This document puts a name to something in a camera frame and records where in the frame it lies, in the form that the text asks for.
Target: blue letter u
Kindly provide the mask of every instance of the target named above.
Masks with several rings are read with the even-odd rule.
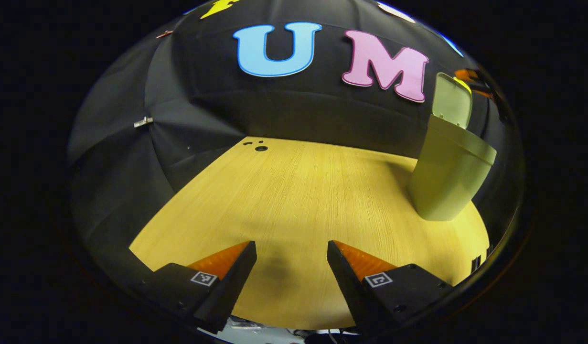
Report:
[[[286,76],[309,67],[315,50],[315,31],[321,25],[314,22],[290,22],[285,29],[294,33],[294,53],[289,59],[274,61],[266,57],[266,35],[272,25],[250,26],[233,34],[239,40],[239,66],[255,76]]]

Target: yellow letter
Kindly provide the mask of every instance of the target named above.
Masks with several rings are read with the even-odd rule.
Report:
[[[200,17],[200,19],[209,17],[209,15],[213,14],[213,13],[218,13],[219,11],[223,11],[225,9],[227,9],[228,7],[232,6],[231,2],[237,2],[239,0],[217,0],[216,2],[213,2],[213,7],[211,7],[211,9],[204,14],[204,16]]]

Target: pink letter m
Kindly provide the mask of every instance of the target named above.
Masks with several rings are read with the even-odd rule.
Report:
[[[394,58],[389,56],[385,46],[370,33],[347,30],[344,34],[353,41],[351,70],[342,75],[342,80],[356,86],[372,86],[369,76],[370,64],[379,85],[388,89],[403,73],[402,81],[394,87],[396,93],[413,102],[423,103],[423,74],[429,59],[411,48],[402,48]]]

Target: wooden table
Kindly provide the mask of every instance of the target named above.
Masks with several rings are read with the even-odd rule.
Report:
[[[371,150],[246,137],[158,211],[130,250],[157,270],[255,240],[257,262],[233,315],[295,329],[353,326],[327,263],[328,240],[397,266],[416,263],[452,285],[470,274],[475,257],[486,258],[488,235],[472,203],[450,222],[416,214],[405,190],[415,163]]]

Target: green trash bin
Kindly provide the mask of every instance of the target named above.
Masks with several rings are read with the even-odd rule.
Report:
[[[449,221],[479,191],[496,151],[467,131],[471,93],[457,80],[439,73],[428,130],[408,184],[418,215]]]

